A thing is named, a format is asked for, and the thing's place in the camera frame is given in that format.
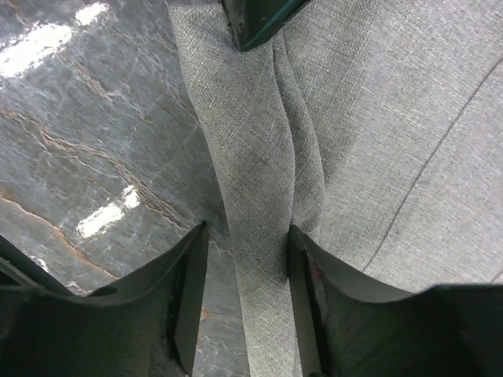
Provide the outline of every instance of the black object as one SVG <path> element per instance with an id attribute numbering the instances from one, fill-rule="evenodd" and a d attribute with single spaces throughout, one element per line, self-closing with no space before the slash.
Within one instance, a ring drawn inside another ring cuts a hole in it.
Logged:
<path id="1" fill-rule="evenodd" d="M 236 47 L 249 51 L 267 42 L 309 0 L 222 0 Z"/>
<path id="2" fill-rule="evenodd" d="M 414 295 L 353 269 L 295 226 L 288 274 L 305 377 L 503 376 L 502 286 Z"/>
<path id="3" fill-rule="evenodd" d="M 74 296 L 0 237 L 0 375 L 190 375 L 206 275 L 204 228 L 87 297 Z"/>

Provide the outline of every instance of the marble surface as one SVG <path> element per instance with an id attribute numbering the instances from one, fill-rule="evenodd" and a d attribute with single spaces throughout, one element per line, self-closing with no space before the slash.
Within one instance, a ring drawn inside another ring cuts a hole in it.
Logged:
<path id="1" fill-rule="evenodd" d="M 222 198 L 167 3 L 0 0 L 0 233 L 84 295 L 203 219 L 194 375 L 249 375 Z"/>

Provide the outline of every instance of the folded cloth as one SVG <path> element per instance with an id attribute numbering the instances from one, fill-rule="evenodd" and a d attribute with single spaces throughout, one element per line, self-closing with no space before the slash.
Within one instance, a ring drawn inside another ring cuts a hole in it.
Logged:
<path id="1" fill-rule="evenodd" d="M 233 46 L 170 10 L 226 207 L 252 376 L 300 375 L 293 222 L 386 283 L 503 281 L 503 3 L 313 0 Z"/>

